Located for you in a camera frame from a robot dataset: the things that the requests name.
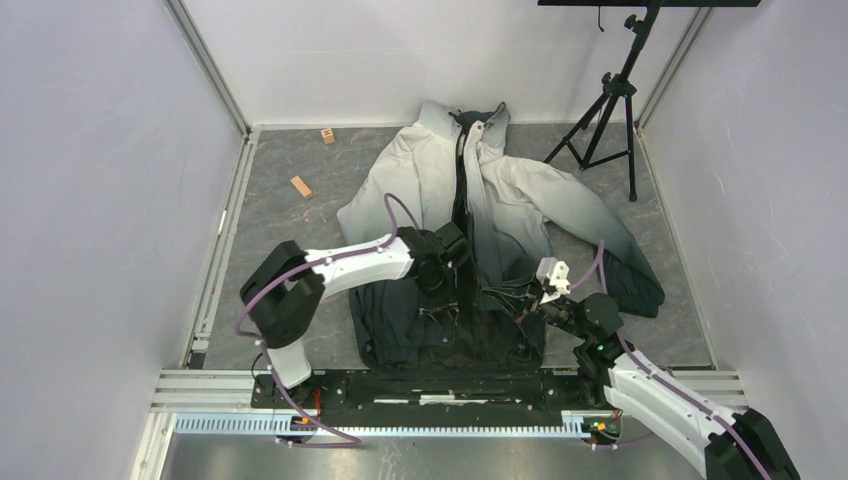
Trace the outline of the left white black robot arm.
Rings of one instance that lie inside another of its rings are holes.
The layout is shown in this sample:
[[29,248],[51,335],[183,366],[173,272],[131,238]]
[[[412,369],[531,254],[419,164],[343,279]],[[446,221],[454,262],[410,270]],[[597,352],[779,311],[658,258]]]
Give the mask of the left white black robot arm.
[[285,241],[242,286],[244,307],[235,331],[261,348],[278,397],[302,407],[314,394],[303,337],[323,300],[378,281],[409,279],[426,298],[445,302],[454,290],[455,270],[470,253],[465,235],[452,223],[436,231],[396,227],[375,240],[329,250]]

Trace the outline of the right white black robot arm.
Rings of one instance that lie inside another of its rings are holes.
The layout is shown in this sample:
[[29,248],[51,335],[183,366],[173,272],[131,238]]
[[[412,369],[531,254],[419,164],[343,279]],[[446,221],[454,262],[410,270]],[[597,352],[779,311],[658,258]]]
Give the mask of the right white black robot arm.
[[577,392],[591,408],[628,414],[683,456],[704,479],[797,479],[800,473],[770,420],[742,413],[685,386],[620,333],[617,301],[575,301],[537,280],[486,288],[513,320],[539,318],[579,339]]

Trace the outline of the grey to black gradient jacket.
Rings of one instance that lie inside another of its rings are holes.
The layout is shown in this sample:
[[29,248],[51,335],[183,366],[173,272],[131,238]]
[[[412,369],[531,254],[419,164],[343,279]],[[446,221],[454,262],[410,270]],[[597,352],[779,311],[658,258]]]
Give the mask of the grey to black gradient jacket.
[[538,369],[546,323],[510,314],[494,291],[534,278],[551,255],[547,227],[602,247],[604,278],[620,311],[653,318],[665,294],[635,237],[601,198],[573,175],[506,153],[510,114],[462,112],[425,102],[419,118],[380,153],[354,198],[337,214],[348,244],[416,223],[454,224],[469,259],[446,301],[425,297],[411,279],[349,291],[360,358],[401,378],[519,374]]

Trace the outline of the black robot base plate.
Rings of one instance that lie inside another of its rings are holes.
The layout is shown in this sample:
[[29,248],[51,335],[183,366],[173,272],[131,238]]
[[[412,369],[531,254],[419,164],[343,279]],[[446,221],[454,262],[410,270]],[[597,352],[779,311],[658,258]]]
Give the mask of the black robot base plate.
[[270,374],[254,377],[254,409],[296,403],[343,427],[553,427],[564,412],[614,408],[573,371],[542,369],[499,378],[401,380],[368,370],[326,370],[284,397]]

